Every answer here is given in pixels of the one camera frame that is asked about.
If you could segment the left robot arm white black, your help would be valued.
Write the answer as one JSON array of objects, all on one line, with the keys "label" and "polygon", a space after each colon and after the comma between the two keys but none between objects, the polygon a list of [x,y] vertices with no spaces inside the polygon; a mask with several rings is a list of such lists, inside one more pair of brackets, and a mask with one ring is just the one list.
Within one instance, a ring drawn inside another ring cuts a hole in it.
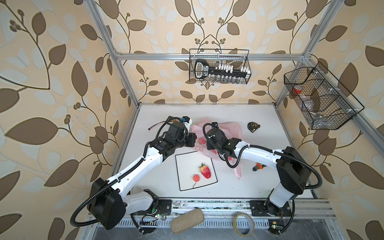
[{"label": "left robot arm white black", "polygon": [[128,167],[109,177],[97,179],[86,199],[72,214],[74,227],[100,223],[106,230],[114,228],[126,214],[156,209],[157,196],[149,190],[132,194],[131,189],[153,168],[173,155],[178,148],[195,145],[196,134],[190,133],[192,120],[189,117],[169,117],[163,124],[169,129],[157,133],[154,140],[146,143],[143,154]]}]

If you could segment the red fake strawberry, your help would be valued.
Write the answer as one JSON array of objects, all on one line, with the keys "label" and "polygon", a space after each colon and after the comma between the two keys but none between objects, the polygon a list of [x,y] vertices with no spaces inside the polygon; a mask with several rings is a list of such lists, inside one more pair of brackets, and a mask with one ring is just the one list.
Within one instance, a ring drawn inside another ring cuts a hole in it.
[{"label": "red fake strawberry", "polygon": [[209,167],[206,164],[202,164],[200,166],[200,172],[201,172],[202,176],[206,179],[210,179],[212,176],[211,170],[209,169]]}]

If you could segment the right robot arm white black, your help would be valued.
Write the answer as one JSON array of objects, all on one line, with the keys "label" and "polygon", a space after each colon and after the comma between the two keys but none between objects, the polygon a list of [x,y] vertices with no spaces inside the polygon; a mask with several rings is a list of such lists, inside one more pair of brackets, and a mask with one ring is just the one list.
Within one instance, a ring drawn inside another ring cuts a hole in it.
[{"label": "right robot arm white black", "polygon": [[323,184],[321,175],[308,165],[294,148],[272,150],[251,145],[241,139],[228,139],[216,122],[204,124],[203,134],[207,140],[207,149],[217,151],[220,159],[231,169],[236,168],[241,159],[245,159],[264,164],[278,172],[280,182],[266,198],[263,211],[271,216],[282,215],[288,201],[292,201],[292,208],[290,219],[284,227],[273,224],[269,228],[272,235],[284,234],[293,222],[295,198],[304,190],[317,189]]}]

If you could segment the pink plastic fruit-print bag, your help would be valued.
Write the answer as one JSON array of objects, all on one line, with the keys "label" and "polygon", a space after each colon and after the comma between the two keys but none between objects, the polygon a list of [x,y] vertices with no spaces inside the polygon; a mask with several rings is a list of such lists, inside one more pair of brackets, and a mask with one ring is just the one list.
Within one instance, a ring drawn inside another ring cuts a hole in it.
[{"label": "pink plastic fruit-print bag", "polygon": [[211,140],[215,144],[219,142],[220,145],[224,145],[232,138],[241,140],[243,138],[242,127],[236,122],[228,122],[218,123],[217,127],[211,130],[211,124],[213,121],[204,118],[197,125],[191,125],[190,132],[197,137],[194,149],[208,158],[221,161],[219,152],[211,146],[206,137],[212,137]]}]

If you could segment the small red fake cherry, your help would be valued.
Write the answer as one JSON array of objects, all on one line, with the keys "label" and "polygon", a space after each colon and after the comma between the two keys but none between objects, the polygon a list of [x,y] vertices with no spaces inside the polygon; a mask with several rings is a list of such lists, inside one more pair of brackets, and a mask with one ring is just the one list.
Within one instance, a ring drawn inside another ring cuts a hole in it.
[{"label": "small red fake cherry", "polygon": [[196,184],[200,181],[200,176],[199,175],[194,175],[193,176],[193,180],[194,180],[194,185],[193,185],[193,189],[195,188]]}]

